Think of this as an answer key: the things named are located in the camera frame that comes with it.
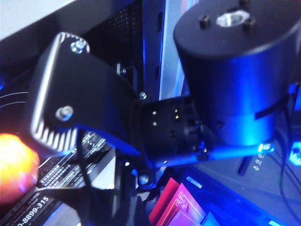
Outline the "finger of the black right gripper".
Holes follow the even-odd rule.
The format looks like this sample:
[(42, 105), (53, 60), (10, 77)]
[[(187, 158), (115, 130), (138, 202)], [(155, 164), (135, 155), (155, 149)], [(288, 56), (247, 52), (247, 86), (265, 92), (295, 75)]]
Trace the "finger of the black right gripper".
[(117, 203), (117, 189), (51, 188), (50, 196), (76, 210), (83, 226), (144, 226), (146, 210), (140, 196), (130, 192)]
[(138, 96), (89, 51), (84, 39), (60, 32), (41, 55), (27, 99), (27, 144), (42, 155), (66, 155), (82, 129), (139, 155), (131, 137)]

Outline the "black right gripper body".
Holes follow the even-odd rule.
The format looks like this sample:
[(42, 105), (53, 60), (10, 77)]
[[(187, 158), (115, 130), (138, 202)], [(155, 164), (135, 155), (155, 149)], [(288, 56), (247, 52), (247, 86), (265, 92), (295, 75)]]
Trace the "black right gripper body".
[(161, 167), (208, 160), (204, 135), (190, 96), (138, 101), (132, 111), (132, 141), (141, 152), (136, 164), (140, 188), (153, 188)]

